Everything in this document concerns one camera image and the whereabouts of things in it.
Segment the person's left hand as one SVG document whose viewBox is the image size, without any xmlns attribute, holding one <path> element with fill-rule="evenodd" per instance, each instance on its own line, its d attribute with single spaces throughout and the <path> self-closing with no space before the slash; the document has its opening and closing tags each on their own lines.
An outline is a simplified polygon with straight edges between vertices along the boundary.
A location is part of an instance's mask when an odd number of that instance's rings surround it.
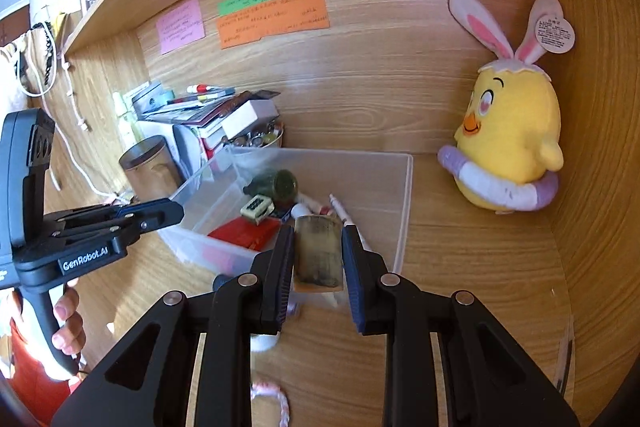
<svg viewBox="0 0 640 427">
<path fill-rule="evenodd" d="M 79 355 L 86 344 L 84 320 L 78 312 L 79 294 L 73 286 L 66 285 L 63 294 L 53 306 L 53 311 L 62 325 L 52 335 L 55 349 L 64 355 Z"/>
</svg>

